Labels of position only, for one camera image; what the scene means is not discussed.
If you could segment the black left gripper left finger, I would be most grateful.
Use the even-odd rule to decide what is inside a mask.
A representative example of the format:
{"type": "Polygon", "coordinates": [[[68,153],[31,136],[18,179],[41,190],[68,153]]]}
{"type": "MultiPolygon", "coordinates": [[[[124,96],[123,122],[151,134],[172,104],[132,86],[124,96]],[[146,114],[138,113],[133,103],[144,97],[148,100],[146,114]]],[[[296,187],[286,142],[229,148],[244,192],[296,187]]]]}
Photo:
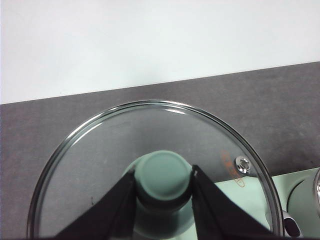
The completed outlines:
{"type": "Polygon", "coordinates": [[[59,232],[55,240],[131,240],[136,217],[134,171],[123,177],[89,210],[59,232]]]}

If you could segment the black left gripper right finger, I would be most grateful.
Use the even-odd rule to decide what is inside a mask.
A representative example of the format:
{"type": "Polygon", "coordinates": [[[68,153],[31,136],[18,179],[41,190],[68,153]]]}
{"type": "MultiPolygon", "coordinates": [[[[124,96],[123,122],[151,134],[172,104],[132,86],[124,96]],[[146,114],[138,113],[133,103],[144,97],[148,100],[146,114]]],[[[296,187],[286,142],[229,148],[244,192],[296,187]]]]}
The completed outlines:
{"type": "Polygon", "coordinates": [[[192,166],[192,209],[199,240],[275,240],[270,230],[231,201],[198,165],[192,166]]]}

